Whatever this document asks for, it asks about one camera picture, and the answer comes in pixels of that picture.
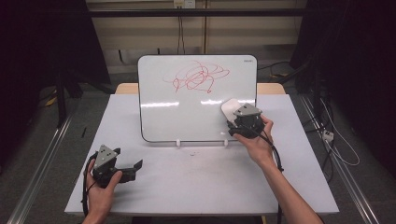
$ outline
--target person's right hand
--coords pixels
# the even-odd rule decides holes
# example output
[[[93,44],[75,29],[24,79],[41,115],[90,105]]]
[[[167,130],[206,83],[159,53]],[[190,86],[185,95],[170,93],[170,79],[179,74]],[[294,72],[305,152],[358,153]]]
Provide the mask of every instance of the person's right hand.
[[[271,129],[274,123],[264,115],[261,115],[261,117],[262,122],[265,124],[264,130],[262,130],[262,135],[264,137],[268,137],[268,140],[273,143],[274,141],[271,136]],[[247,148],[250,158],[253,159],[260,167],[262,167],[264,164],[275,164],[271,146],[259,136],[249,139],[242,136],[241,134],[235,133],[233,137]]]

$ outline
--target hand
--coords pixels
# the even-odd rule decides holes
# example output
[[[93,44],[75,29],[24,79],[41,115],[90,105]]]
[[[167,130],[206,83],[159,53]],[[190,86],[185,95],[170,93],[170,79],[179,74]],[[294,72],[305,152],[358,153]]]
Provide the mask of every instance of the hand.
[[[87,188],[88,191],[89,213],[84,219],[83,223],[103,223],[113,204],[114,188],[120,182],[122,172],[117,171],[108,183],[105,189],[99,187],[92,177],[91,171],[95,164],[95,160],[90,162],[87,173]]]
[[[268,137],[268,140],[273,143],[274,141],[271,136],[271,129],[274,123],[264,115],[261,115],[261,117],[262,122],[265,124],[264,130],[262,130],[262,135],[264,137]],[[271,146],[259,136],[249,139],[242,136],[241,134],[236,133],[233,135],[233,137],[247,148],[250,158],[253,159],[260,167],[262,167],[264,164],[275,164]]]

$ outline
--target red scribble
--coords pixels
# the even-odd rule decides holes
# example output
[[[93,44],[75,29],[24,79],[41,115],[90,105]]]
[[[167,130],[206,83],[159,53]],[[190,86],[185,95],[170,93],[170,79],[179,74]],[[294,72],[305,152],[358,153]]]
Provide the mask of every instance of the red scribble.
[[[187,90],[212,92],[212,86],[215,79],[226,77],[230,70],[224,69],[215,63],[200,63],[192,61],[174,76],[168,80],[164,77],[165,82],[171,82],[176,89],[186,88]]]

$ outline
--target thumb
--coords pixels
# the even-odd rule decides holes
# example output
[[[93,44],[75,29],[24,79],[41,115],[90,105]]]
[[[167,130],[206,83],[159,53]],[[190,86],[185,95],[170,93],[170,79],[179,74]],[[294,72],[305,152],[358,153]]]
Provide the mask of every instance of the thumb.
[[[111,191],[114,191],[114,188],[117,186],[117,184],[120,182],[122,178],[122,171],[117,171],[112,177],[110,182],[107,185],[106,189],[111,189]]]

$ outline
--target gray floor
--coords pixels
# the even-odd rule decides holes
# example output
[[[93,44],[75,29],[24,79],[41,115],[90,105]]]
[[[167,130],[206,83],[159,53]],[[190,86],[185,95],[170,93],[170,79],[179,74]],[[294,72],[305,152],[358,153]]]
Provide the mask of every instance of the gray floor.
[[[269,80],[268,75],[268,69],[260,70],[259,79],[261,81]],[[134,77],[133,75],[120,75],[114,76],[113,79],[113,85],[117,85],[124,80],[134,80]],[[81,99],[67,99],[69,107],[78,105],[77,112],[71,120],[64,140],[50,165],[50,169],[35,197],[25,223],[79,223],[82,221],[82,217],[67,215],[64,212],[64,208],[75,185],[74,182],[82,168],[82,163],[90,149],[109,97],[85,85],[83,85],[83,89],[85,91]],[[297,94],[293,87],[293,81],[285,85],[285,90],[290,95],[301,121],[309,120],[300,100],[300,95]],[[364,141],[354,134],[347,119],[344,118],[342,112],[337,108],[336,102],[332,103],[332,108],[337,129],[361,157],[361,164],[350,166],[350,172],[373,207],[379,222],[395,223],[395,179],[374,159]],[[57,112],[56,105],[41,105],[37,109],[30,124],[29,132],[21,141],[15,155],[9,160],[7,166],[3,168],[3,173],[0,175],[0,223],[7,223],[45,153],[55,133]],[[318,161],[322,163],[326,152],[318,138],[318,134],[308,133],[307,137],[318,157]],[[343,157],[348,161],[354,161],[354,155],[339,136],[336,135],[335,140],[335,144]],[[326,174],[331,172],[329,164],[326,166],[325,172]],[[340,208],[340,213],[324,216],[324,221],[326,223],[364,223],[355,203],[351,200],[344,182],[335,169],[329,186]],[[267,221],[268,223],[276,223],[276,217],[267,216]],[[107,220],[107,223],[130,222],[131,219],[129,217],[109,217]]]

